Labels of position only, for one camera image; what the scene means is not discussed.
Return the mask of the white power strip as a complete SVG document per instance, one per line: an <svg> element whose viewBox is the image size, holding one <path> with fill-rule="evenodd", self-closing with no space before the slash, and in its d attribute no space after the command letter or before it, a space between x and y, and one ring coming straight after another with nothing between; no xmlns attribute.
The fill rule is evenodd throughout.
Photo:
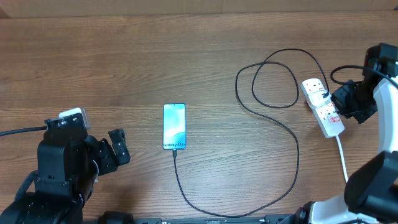
<svg viewBox="0 0 398 224"><path fill-rule="evenodd" d="M300 87L303 91L304 96L305 93L308 91L327 91L327 89L321 83L321 80L317 78L304 80ZM312 109L312 111L316 121L318 122L322 130L322 133L326 138L337 138L345 130L337 109L335 108L332 101L320 108Z"/></svg>

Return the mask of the blue Galaxy S24+ smartphone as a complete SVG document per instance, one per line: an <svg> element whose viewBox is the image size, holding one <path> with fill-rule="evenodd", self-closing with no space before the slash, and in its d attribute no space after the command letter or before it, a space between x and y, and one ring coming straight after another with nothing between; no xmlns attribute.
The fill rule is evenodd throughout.
<svg viewBox="0 0 398 224"><path fill-rule="evenodd" d="M184 150L187 146L186 105L169 103L163 106L163 138L165 150Z"/></svg>

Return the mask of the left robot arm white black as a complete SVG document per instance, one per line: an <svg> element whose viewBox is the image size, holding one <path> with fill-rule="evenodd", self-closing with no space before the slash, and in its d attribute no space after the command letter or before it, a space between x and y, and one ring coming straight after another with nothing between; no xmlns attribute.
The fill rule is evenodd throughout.
<svg viewBox="0 0 398 224"><path fill-rule="evenodd" d="M83 223L83 207L100 175L128 164L122 129L97 140L85 129L49 129L37 149L38 168L31 172L1 223Z"/></svg>

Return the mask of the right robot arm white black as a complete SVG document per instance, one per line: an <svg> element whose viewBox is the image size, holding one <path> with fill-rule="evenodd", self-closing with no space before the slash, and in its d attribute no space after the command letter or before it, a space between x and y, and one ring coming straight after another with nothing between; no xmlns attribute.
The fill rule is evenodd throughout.
<svg viewBox="0 0 398 224"><path fill-rule="evenodd" d="M306 203L284 223L397 222L397 47L368 48L360 70L363 80L340 82L333 93L316 78L302 82L301 89L326 138L339 138L342 116L363 123L377 113L377 155L345 177L341 195Z"/></svg>

